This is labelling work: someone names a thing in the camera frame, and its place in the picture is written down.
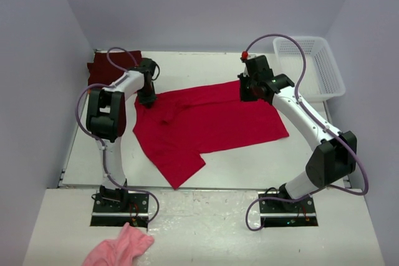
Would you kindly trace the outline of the red t-shirt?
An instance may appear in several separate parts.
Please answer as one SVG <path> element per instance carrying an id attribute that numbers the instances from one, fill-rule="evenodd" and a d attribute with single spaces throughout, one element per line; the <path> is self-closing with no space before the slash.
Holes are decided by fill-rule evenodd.
<path id="1" fill-rule="evenodd" d="M 232 81 L 164 92 L 150 108 L 135 101 L 133 132 L 173 189 L 205 166 L 202 154 L 289 137 L 274 107 L 241 101 L 239 88 Z"/>

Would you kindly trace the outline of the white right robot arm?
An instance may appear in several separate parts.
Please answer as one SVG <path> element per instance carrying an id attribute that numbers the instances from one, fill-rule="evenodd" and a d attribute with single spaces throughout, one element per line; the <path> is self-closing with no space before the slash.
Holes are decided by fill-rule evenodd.
<path id="1" fill-rule="evenodd" d="M 241 100 L 264 100 L 273 106 L 299 130 L 312 151 L 305 170 L 279 188 L 279 207 L 291 212 L 307 196 L 355 171 L 357 138 L 317 113 L 287 75 L 274 75 L 265 55 L 241 60 L 245 64 L 238 76 Z"/>

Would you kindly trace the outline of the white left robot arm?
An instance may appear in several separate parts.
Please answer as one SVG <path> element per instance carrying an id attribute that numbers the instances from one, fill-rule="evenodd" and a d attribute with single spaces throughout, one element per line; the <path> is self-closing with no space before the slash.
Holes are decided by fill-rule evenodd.
<path id="1" fill-rule="evenodd" d="M 127 126 L 125 102 L 135 94 L 139 104 L 152 107 L 156 101 L 153 81 L 159 73 L 155 61 L 143 59 L 138 67 L 123 69 L 123 75 L 111 84 L 90 86 L 85 129 L 101 152 L 103 182 L 99 196 L 117 212 L 124 211 L 130 203 L 121 152 Z"/>

